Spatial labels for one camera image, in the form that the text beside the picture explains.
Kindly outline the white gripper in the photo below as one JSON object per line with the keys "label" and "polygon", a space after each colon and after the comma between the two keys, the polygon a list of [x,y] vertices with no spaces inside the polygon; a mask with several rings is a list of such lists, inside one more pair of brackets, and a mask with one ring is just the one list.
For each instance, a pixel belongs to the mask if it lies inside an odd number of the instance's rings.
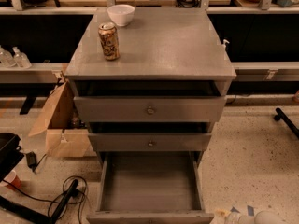
{"label": "white gripper", "polygon": [[230,213],[228,210],[217,209],[215,215],[225,218],[225,224],[254,224],[254,217],[241,215],[237,212]]}

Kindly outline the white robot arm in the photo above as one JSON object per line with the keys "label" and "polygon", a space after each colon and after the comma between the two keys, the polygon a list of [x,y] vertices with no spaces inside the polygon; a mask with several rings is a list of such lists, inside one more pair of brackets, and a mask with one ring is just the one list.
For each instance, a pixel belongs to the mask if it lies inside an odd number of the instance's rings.
{"label": "white robot arm", "polygon": [[289,224],[277,214],[261,211],[255,216],[242,215],[238,212],[217,211],[210,224]]}

